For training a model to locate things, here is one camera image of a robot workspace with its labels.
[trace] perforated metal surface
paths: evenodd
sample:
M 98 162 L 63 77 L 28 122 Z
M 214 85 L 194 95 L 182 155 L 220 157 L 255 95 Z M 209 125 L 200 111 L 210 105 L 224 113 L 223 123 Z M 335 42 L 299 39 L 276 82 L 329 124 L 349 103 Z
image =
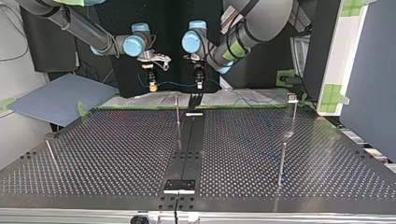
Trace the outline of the perforated metal surface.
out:
M 173 111 L 99 111 L 2 178 L 3 194 L 157 196 L 177 140 Z
M 280 149 L 288 143 L 283 186 Z M 396 202 L 395 178 L 324 118 L 292 108 L 205 113 L 200 196 L 272 201 L 332 199 Z

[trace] vertical post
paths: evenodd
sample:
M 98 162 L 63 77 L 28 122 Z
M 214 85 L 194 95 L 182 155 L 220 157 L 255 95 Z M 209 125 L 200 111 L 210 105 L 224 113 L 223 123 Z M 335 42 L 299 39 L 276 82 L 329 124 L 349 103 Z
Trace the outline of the vertical post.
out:
M 279 177 L 277 180 L 277 184 L 279 186 L 282 186 L 283 167 L 285 165 L 285 157 L 286 157 L 286 146 L 287 146 L 287 143 L 283 143 L 282 149 L 280 151 Z
M 298 102 L 294 103 L 293 123 L 294 123 L 294 121 L 296 120 L 297 104 L 298 104 Z
M 46 140 L 46 144 L 47 144 L 47 148 L 49 149 L 50 156 L 52 157 L 53 160 L 56 160 L 55 155 L 53 154 L 52 151 L 52 147 L 50 146 L 50 140 Z
M 176 113 L 177 113 L 177 126 L 180 127 L 180 114 L 178 112 L 178 95 L 175 96 L 175 105 L 176 105 Z

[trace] white wall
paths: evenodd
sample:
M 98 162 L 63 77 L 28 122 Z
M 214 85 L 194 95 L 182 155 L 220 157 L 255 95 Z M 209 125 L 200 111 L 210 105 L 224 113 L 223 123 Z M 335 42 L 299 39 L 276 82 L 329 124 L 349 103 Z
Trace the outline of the white wall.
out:
M 20 10 L 13 0 L 0 1 Z M 2 8 L 23 30 L 14 14 L 9 9 Z M 25 38 L 3 15 L 0 15 L 0 40 L 0 60 L 19 56 L 26 49 Z M 30 52 L 20 59 L 0 62 L 0 104 L 8 98 L 24 95 L 44 84 L 43 74 L 35 72 Z M 25 151 L 36 147 L 48 132 L 50 125 L 47 122 L 0 108 L 0 169 L 16 160 Z

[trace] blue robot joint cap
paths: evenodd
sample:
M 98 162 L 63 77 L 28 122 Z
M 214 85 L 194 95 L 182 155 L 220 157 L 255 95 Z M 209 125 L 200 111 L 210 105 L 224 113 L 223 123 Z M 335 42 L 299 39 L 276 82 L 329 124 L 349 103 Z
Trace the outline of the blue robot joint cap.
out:
M 125 53 L 131 57 L 139 56 L 143 53 L 145 48 L 145 41 L 137 35 L 128 36 L 123 43 Z
M 184 34 L 181 45 L 188 53 L 196 53 L 201 48 L 201 38 L 194 31 Z
M 191 21 L 189 29 L 204 29 L 207 30 L 206 21 Z
M 149 25 L 145 22 L 139 22 L 132 25 L 132 32 L 149 32 Z

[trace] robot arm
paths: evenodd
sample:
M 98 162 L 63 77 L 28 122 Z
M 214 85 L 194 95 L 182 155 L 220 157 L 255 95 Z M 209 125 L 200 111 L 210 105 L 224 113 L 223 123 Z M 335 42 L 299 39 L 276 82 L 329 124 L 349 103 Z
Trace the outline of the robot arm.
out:
M 293 0 L 226 0 L 226 3 L 245 19 L 229 30 L 218 47 L 206 38 L 204 21 L 190 22 L 190 30 L 182 39 L 183 49 L 191 55 L 194 64 L 206 61 L 221 74 L 227 73 L 235 61 L 245 58 L 254 46 L 275 38 L 282 31 L 290 17 Z
M 155 54 L 152 49 L 153 39 L 146 23 L 132 26 L 131 35 L 113 36 L 102 27 L 80 15 L 73 8 L 51 0 L 16 0 L 31 13 L 53 21 L 63 30 L 81 39 L 91 46 L 96 55 L 107 56 L 127 54 L 136 57 L 142 63 L 162 62 L 161 68 L 167 71 L 171 59 L 162 54 Z

